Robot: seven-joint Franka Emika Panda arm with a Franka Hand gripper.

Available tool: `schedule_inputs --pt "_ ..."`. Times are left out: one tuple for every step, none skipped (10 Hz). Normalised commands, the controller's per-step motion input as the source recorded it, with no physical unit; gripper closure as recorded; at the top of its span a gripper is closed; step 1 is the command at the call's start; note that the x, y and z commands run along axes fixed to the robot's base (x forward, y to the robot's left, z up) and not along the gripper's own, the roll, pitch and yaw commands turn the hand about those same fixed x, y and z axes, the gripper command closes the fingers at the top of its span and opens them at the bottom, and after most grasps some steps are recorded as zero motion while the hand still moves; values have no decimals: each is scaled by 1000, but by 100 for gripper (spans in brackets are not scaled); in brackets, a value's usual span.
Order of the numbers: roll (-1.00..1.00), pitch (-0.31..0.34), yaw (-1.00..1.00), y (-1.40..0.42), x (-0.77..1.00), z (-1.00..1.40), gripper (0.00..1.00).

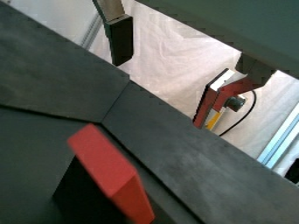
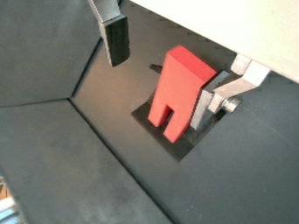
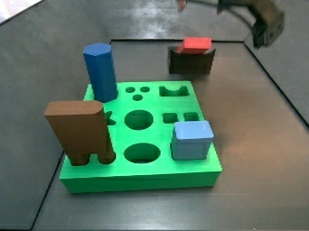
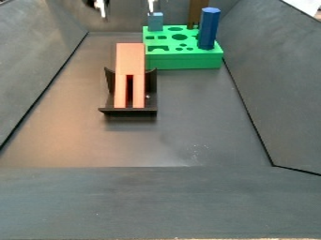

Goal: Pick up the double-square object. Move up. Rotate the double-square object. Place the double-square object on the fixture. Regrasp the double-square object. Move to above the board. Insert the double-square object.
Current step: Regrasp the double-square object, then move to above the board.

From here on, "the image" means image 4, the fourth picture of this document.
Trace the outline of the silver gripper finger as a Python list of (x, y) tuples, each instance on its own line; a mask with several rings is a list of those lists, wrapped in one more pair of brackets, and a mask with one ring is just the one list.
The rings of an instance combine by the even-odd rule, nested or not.
[(102, 18), (105, 18), (107, 17), (107, 7), (105, 7), (104, 0), (94, 0), (93, 7), (100, 11), (100, 16)]
[(148, 3), (148, 13), (153, 12), (153, 4), (157, 0), (147, 0)]

